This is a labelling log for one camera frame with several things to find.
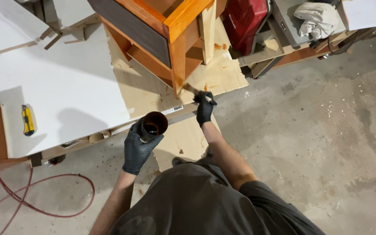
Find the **concrete floor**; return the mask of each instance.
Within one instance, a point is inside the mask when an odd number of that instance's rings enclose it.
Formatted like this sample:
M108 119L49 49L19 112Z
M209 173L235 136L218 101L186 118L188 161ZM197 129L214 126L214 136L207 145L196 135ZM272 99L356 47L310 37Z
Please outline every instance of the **concrete floor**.
M376 39L358 43L351 56L312 59L249 82L217 96L214 115L227 141L261 181L326 234L376 234ZM96 195L85 213L61 219L22 207L6 234L86 234L123 164L124 138L69 154L55 167L35 168L33 181L66 173L89 177ZM133 204L158 170L150 157L136 179ZM11 188L21 188L27 166L1 175ZM71 177L39 184L27 195L32 205L60 215L81 211L89 199L89 185ZM0 231L16 206L12 199L0 204Z

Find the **black nitrile glove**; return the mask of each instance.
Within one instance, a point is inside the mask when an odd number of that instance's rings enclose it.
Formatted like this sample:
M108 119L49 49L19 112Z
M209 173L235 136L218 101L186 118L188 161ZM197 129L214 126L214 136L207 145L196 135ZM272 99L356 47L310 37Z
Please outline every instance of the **black nitrile glove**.
M206 96L210 97L211 99L213 98L213 94L211 92L203 91L200 91L198 94L194 96L194 101L199 103L197 109L197 122L200 124L200 127L205 122L210 122L212 120L214 106L206 100Z
M141 127L144 117L139 119L135 124L130 127L127 138L124 141L124 165L123 171L138 175L143 164L148 159L153 149L163 139L160 135L156 139L148 143L140 141Z

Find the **power cord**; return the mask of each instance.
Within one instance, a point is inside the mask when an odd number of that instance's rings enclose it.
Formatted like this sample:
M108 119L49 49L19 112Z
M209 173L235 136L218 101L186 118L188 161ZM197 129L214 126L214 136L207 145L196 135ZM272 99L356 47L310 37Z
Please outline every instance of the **power cord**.
M353 38L352 42L345 48L345 49L342 49L341 51L337 52L337 51L332 51L331 47L330 47L330 35L327 37L327 46L329 47L329 51L332 55L340 55L342 54L343 52L346 52L353 44L355 44L356 42L356 39L358 38L359 36L359 30L356 31L356 33L354 33L356 36L355 38Z
M31 183L31 177L32 177L32 176L33 176L33 168L30 167L30 177L29 177L29 181L28 181L28 183L27 183L27 186L25 186L25 187L23 187L23 188L21 188L21 189L15 191L15 192L13 192L10 188L8 188L7 185L3 182L3 180L2 180L1 177L0 177L0 184L2 185L3 189L8 193L8 195L7 195L6 197L4 197L3 199L0 200L0 203L1 203L3 200L7 199L8 197L11 197L11 198L13 198L14 200L16 200L16 201L19 202L18 207L17 207L17 209L15 210L13 216L12 216L11 219L8 221L8 223L7 223L7 225L4 227L4 229L1 231L0 235L2 235L2 234L5 232L5 230L7 230L8 226L9 226L10 223L13 221L15 215L17 214L18 210L20 209L20 207L21 207L22 205L24 205L24 206L26 206L26 207L28 207L28 208L34 210L34 211L37 211L37 212L39 212L39 213L41 213L41 214L43 214L43 215L48 215L48 216L52 216L52 217L56 217L56 218L71 218L71 217L75 217L75 216L78 216L78 215L84 213L84 212L85 212L85 211L91 206L92 201L94 200L94 196L95 196L95 187L94 187L94 184L92 183L92 181L91 181L90 179L88 179L87 177L82 176L82 175L80 175L80 174L62 174L62 175L57 175L57 176L51 176L51 177L49 177L49 178L42 179L42 180L39 180L39 181L37 181L37 182L34 182L34 183L30 184L30 183ZM28 190L29 190L29 188L30 188L31 186L34 186L34 185L36 185L36 184L38 184L38 183L44 182L44 181L49 180L49 179L54 179L54 178L62 177L62 176L77 176L77 177L80 177L80 178L85 179L85 180L91 185L91 188L92 188L92 197L91 197L91 200L89 201L88 205L87 205L87 206L86 206L81 212L76 213L76 214L74 214L74 215L55 215L55 214L50 214L50 213L44 212L44 211L42 211L42 210L40 210L40 209L37 209L37 208L35 208L34 206L30 205L28 202L24 201L25 196L27 195L27 192L28 192ZM23 195L23 197L19 197L16 193L18 193L18 192L20 192L20 191L22 191L22 190L24 190L24 195Z

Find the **paintbrush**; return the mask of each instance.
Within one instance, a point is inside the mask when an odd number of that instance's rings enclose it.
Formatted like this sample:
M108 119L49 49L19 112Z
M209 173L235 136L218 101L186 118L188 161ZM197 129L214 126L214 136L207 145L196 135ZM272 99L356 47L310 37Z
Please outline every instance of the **paintbrush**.
M195 96L199 94L199 90L193 86L191 86L189 83L185 83L183 86L182 86L183 89L193 93ZM211 98L211 97L208 97L206 96L206 100L211 104L211 105L217 105L217 103Z

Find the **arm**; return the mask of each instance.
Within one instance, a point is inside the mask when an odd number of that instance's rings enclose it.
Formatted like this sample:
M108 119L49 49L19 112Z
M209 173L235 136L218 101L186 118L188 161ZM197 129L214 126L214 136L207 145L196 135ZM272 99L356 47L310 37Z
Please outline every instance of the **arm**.
M134 179L136 179L135 175L121 170L111 195L99 213L89 235L108 234L117 219L130 209Z
M130 127L124 141L124 165L120 171L117 182L108 197L107 202L99 213L90 235L106 235L110 232L115 222L130 209L133 186L136 175L152 153L153 149L163 139L163 135L148 143L140 141L143 118Z
M246 160L227 143L212 122L204 123L201 129L213 153L213 160L235 190L248 181L258 180Z
M197 109L197 121L211 148L213 160L221 168L232 187L239 190L240 186L244 183L258 180L258 178L249 167L246 160L244 160L240 153L226 142L211 122L213 105L206 100L205 96L213 98L211 92L199 92L194 98L194 100L199 103Z

